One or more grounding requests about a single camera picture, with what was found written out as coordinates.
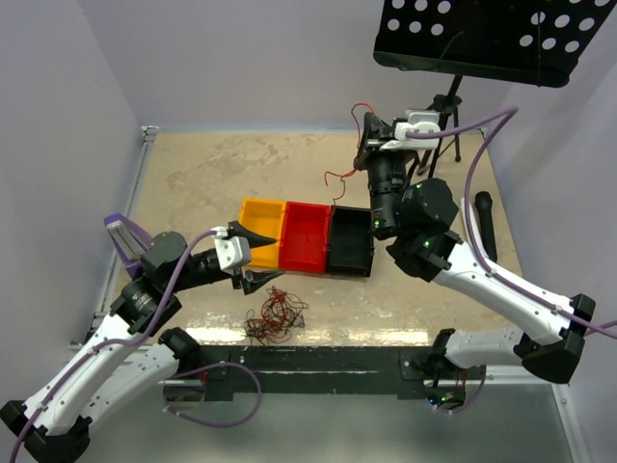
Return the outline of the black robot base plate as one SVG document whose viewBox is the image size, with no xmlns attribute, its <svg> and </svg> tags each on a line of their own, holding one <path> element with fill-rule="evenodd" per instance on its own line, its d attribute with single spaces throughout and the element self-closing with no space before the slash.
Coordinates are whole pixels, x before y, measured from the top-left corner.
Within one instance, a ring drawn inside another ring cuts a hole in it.
<svg viewBox="0 0 617 463">
<path fill-rule="evenodd" d="M 394 395 L 424 399 L 447 395 L 454 384 L 478 380 L 480 368 L 463 373 L 431 366 L 429 347 L 204 345 L 172 370 L 172 378 L 203 385 L 207 401 L 230 401 L 256 391 L 264 394 Z"/>
</svg>

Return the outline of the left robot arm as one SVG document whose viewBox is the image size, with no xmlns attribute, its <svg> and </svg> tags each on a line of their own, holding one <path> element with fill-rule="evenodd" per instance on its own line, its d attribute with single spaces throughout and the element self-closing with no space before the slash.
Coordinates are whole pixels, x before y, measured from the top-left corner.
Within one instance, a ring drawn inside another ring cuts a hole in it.
<svg viewBox="0 0 617 463">
<path fill-rule="evenodd" d="M 38 462 L 74 462 L 103 417 L 160 380 L 198 371 L 199 344 L 182 329 L 161 329 L 181 308 L 178 292 L 229 281 L 251 294 L 281 275 L 247 269 L 253 249 L 276 240 L 237 221 L 192 242 L 176 231 L 150 236 L 121 214 L 104 223 L 131 280 L 52 380 L 2 407 L 1 420 L 15 436 L 11 461 L 26 449 Z"/>
</svg>

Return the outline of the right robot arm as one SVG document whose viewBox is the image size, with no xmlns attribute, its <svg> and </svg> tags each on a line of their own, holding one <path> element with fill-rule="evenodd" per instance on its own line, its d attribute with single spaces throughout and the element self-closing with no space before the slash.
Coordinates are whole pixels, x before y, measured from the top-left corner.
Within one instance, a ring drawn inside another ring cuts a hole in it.
<svg viewBox="0 0 617 463">
<path fill-rule="evenodd" d="M 514 327 L 444 329 L 421 368 L 449 379 L 469 368 L 521 366 L 545 381 L 567 384 L 579 364 L 595 302 L 530 283 L 490 260 L 473 233 L 462 238 L 452 230 L 457 217 L 473 228 L 469 204 L 456 204 L 440 178 L 412 182 L 407 166 L 418 151 L 438 145 L 438 119 L 433 111 L 409 110 L 393 123 L 364 114 L 353 166 L 367 173 L 371 232 L 390 240 L 387 251 L 406 275 L 458 291 Z"/>
</svg>

